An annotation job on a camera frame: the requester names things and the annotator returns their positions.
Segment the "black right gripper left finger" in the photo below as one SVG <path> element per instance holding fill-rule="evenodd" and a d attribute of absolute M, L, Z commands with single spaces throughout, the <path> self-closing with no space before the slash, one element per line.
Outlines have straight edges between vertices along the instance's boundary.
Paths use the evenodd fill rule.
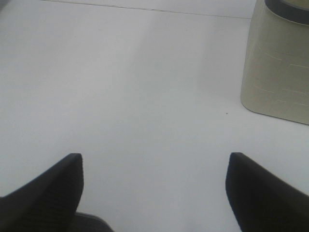
<path fill-rule="evenodd" d="M 65 232 L 84 187 L 83 158 L 72 153 L 0 200 L 2 232 Z"/>

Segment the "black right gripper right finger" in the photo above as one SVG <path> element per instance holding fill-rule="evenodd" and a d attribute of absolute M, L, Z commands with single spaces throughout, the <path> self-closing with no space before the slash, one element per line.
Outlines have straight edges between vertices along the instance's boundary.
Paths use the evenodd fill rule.
<path fill-rule="evenodd" d="M 309 197 L 248 156 L 230 155 L 225 190 L 243 232 L 307 232 Z"/>

